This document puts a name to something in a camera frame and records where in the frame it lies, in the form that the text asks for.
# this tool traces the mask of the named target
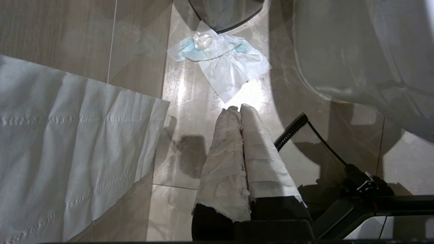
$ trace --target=black cable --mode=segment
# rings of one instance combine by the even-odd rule
[[[282,147],[297,133],[297,131],[299,131],[306,124],[309,124],[315,135],[318,136],[318,138],[324,143],[330,152],[332,152],[332,154],[339,159],[343,165],[347,166],[348,164],[327,144],[318,131],[316,131],[316,129],[313,127],[312,123],[310,123],[307,115],[304,113],[298,116],[288,127],[286,127],[283,134],[274,142],[274,146],[276,147],[277,151],[280,151]]]

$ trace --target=tissue paper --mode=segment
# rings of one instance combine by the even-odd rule
[[[250,220],[249,191],[243,159],[238,108],[223,109],[201,174],[196,201],[232,221]]]
[[[250,200],[294,196],[303,203],[256,109],[242,104],[240,111]]]
[[[0,241],[64,242],[152,160],[169,102],[0,55]]]
[[[228,102],[248,80],[271,69],[265,56],[244,38],[217,34],[201,21],[193,36],[168,49],[175,61],[199,63],[205,77],[220,96]]]

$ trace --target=marble tile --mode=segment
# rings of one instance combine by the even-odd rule
[[[371,217],[353,230],[344,240],[379,239],[385,221],[385,216]]]
[[[167,58],[163,98],[171,101],[156,152],[154,183],[197,188],[217,116],[222,108],[255,107],[273,139],[302,112],[348,163],[375,174],[384,117],[367,106],[323,100],[301,81],[293,51],[292,1],[265,1],[244,25],[228,32],[244,37],[273,68],[244,84],[228,103],[216,95],[199,65]],[[188,2],[174,1],[169,47],[197,26]],[[344,168],[308,127],[280,153],[305,201],[330,204],[339,194]]]
[[[161,98],[171,0],[118,1],[109,84]]]
[[[398,240],[434,238],[434,216],[387,217],[380,238]]]
[[[78,233],[68,242],[92,242],[93,241],[93,223],[91,223],[86,229]]]
[[[94,221],[94,241],[146,241],[152,185],[123,197]]]
[[[146,241],[191,241],[196,191],[153,185]]]
[[[386,119],[377,175],[396,195],[434,194],[434,144]]]
[[[0,2],[0,53],[106,82],[115,0]]]

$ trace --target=black coiled cable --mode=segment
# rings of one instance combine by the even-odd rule
[[[313,125],[310,123],[309,119],[307,118],[307,115],[302,113],[300,116],[298,116],[288,127],[286,127],[285,131],[279,138],[274,142],[274,146],[276,147],[277,151],[279,152],[282,147],[299,131],[303,126],[306,124],[309,124],[310,128],[313,130],[313,132],[318,136],[318,138],[324,143],[324,145],[330,150],[330,152],[337,158],[343,165],[347,165],[347,163],[339,157],[339,155],[327,144],[327,142],[321,137],[321,135],[316,131],[316,129],[313,127]]]

